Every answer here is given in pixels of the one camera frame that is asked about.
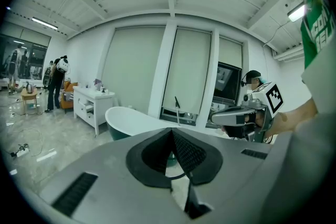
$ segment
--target orange chair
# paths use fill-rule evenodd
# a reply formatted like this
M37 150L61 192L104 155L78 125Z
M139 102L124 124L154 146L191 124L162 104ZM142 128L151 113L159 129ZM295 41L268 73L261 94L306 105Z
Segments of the orange chair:
M73 92L74 86L77 86L78 83L70 83L69 81L64 82L64 91L65 92ZM61 95L61 103L60 106L64 109L65 113L67 113L67 109L72 109L74 107L74 101L65 101L64 93Z

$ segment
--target floor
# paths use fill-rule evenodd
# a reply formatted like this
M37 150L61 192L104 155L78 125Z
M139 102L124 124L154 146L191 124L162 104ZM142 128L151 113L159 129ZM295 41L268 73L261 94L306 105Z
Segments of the floor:
M95 138L95 130L82 119L73 117L73 112L65 114L63 109L54 109L43 113L47 107L47 95L43 89L38 90L38 112L34 101L27 101L26 115L20 94L8 95L7 90L0 91L0 144L3 158L14 181L29 188L34 193L40 191L52 176L92 149L112 142L107 124L99 126L100 135ZM21 157L12 158L10 152L16 152L19 145L27 143L29 152ZM48 154L51 157L40 159ZM177 163L166 170L166 176L182 174ZM172 196L184 209L187 199L189 179L184 176L173 180Z

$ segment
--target jeans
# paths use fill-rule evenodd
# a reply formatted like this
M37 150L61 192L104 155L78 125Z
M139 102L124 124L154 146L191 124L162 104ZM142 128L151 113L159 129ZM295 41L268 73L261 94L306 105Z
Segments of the jeans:
M49 85L49 95L48 95L48 109L53 110L54 109L54 101L53 101L53 95L54 95L54 90L55 91L55 106L59 108L59 101L58 101L58 96L59 96L59 91L61 89L62 81L55 81L52 80L50 85Z

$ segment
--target white bathtub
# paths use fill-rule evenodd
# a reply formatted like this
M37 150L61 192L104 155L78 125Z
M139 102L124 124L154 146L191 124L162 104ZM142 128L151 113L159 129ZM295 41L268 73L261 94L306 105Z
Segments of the white bathtub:
M105 113L105 118L113 140L119 140L128 136L134 136L144 132L168 127L183 127L192 131L206 133L222 138L229 138L227 134L220 130L208 128L200 130L195 126L185 124L178 126L176 123L155 119L137 110L125 108L123 106L115 106L108 109Z

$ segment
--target power strip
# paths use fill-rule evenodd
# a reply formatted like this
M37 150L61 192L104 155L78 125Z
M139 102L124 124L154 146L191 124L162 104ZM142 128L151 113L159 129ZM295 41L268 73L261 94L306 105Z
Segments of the power strip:
M23 155L25 155L25 154L27 154L29 152L29 149L28 148L25 148L25 150L21 150L21 151L19 151L18 153L16 153L16 157L21 157L21 156L23 156Z

